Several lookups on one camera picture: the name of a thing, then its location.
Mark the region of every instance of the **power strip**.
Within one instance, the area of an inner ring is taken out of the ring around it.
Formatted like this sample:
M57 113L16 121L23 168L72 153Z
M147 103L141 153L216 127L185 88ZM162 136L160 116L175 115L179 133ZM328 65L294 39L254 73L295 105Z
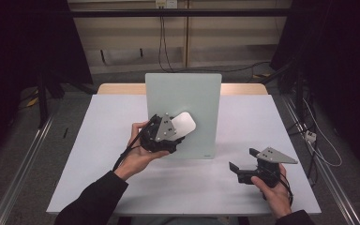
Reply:
M177 8L177 0L156 0L156 8Z
M305 139L310 143L315 143L315 141L317 140L317 134L308 130L305 133Z

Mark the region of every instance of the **wrist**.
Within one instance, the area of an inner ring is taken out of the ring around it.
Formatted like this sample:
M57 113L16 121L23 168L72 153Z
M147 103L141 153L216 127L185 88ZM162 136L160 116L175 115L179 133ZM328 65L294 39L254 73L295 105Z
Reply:
M121 178L124 181L127 181L130 176L132 176L132 173L123 167L117 168L113 173L115 173L119 178Z
M279 218L283 218L283 217L286 217L288 216L289 214L292 213L292 210L291 209L284 209L282 212L276 214L276 219L279 219Z

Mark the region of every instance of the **white table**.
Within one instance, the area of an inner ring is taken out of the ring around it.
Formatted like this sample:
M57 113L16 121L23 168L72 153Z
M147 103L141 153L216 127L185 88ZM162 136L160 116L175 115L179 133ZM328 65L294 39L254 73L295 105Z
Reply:
M130 125L147 120L143 95L93 96L47 212L58 213L113 167L128 142ZM215 159L158 159L131 177L115 209L126 216L253 216L269 214L254 186L241 185L229 161L254 170L249 147L271 146L298 159L271 96L221 96ZM285 165L292 210L321 209L300 164Z

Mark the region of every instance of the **black cable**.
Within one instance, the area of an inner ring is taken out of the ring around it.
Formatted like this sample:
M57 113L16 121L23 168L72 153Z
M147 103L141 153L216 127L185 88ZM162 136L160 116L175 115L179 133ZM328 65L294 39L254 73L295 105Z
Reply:
M318 173L317 163L315 162L315 160L314 160L314 167L315 167L315 180L314 180L314 185L311 186L312 188L314 188L314 186L318 183L318 178L320 177Z
M297 132L294 132L294 133L289 133L288 135L293 136L293 135L296 135L296 134L301 134L301 133L304 133L306 131L309 131L312 128L314 128L314 125L311 125L310 127L304 128L301 131L297 131Z
M165 55L166 55L166 61L168 62L168 66L171 69L172 72L174 72L172 66L171 66L171 62L169 61L169 56L168 56L168 51L166 49L166 33L165 33L165 20L163 19L163 17L161 17L162 19L162 34L163 34L163 44L165 46Z
M187 69L177 70L177 71L175 71L175 73L184 72L184 71L237 72L237 71L242 71L242 70L246 70L246 69L249 69L249 68L253 68L253 67L256 67L256 66L261 65L261 64L269 64L269 63L271 63L271 62L259 62L259 63L253 64L252 66L236 68L236 69L229 69L229 70L207 69L207 68L187 68Z
M299 122L294 123L293 125L291 125L290 127L286 128L286 131L289 132L292 128L294 128L294 126L299 125Z
M160 61L160 53L161 53L161 49L162 49L162 39L163 39L163 43L164 43L166 59L167 59L168 66L171 69L171 71L168 71L165 68L163 68L162 63ZM168 51L166 48L165 20L163 19L163 17L160 17L160 41L159 41L158 61L159 61L159 66L163 71L168 72L168 73L174 73L174 70L172 69L171 63L169 61Z
M281 183L281 185L283 185L289 192L289 203L290 205L292 206L292 203L293 203L293 193L291 191L291 184L289 183L288 179L286 178L286 176L284 174L280 174L281 176L283 176L285 178L285 181L288 183L288 184L285 184L285 182L283 182L283 180L280 178L280 177L277 177L273 172L271 172L270 170L268 169L265 169L264 167L262 166L258 166L259 169L262 169L268 173L270 173L270 175L274 176L278 181L279 183Z
M316 153L316 152L313 152L313 153L312 153L311 160L310 160L310 162L309 162L307 178L309 178L309 177L311 176L311 171L312 171L312 166L313 166L313 163L314 163L315 155L317 155L317 153Z
M128 153L136 148L136 147L140 147L140 146L135 146L132 147L133 144L140 138L140 135L144 132L144 130L149 127L151 124L153 123L152 120L148 121L148 123L142 128L142 130L136 135L136 137L133 139L133 141L127 146L127 148L125 149L125 151L119 156L119 159L116 160L115 165L113 166L112 170L115 171L119 165L121 164L121 162L124 160L124 158L128 155Z
M187 69L180 69L180 70L174 70L171 66L171 62L169 60L169 56L168 56L168 51L167 51L167 45L166 45L166 33L165 33L165 20L163 17L160 17L160 41L159 41L159 53L158 53L158 62L159 62L159 66L160 68L168 73L178 73L178 72L186 72L186 71L207 71L207 72L237 72L237 71L242 71L242 70L246 70L251 68L252 69L252 75L250 77L250 79L247 81L247 83L249 83L252 79L253 79L253 68L261 65L261 64L269 64L271 62L258 62L253 64L252 66L249 67L242 67L242 68L237 68L237 69L229 69L229 70L220 70L220 69L206 69L206 68L187 68ZM166 60L168 62L168 66L171 69L171 71L163 68L162 63L160 61L160 54L161 54L161 49L162 49L162 39L163 39L163 47L165 49L165 55L166 55Z

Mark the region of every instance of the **person's left hand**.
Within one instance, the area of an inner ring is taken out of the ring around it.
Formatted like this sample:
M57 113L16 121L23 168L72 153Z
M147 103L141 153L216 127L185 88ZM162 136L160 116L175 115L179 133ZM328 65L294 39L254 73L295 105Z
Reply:
M134 123L132 125L131 136L127 145L136 138L139 129L143 128L147 123L148 121L145 121L143 123ZM114 171L117 176L125 181L128 180L130 176L143 171L152 160L170 154L168 151L158 151L156 153L148 152L140 146L140 140L137 140L133 146L130 147L134 147L134 149L127 154L121 165Z

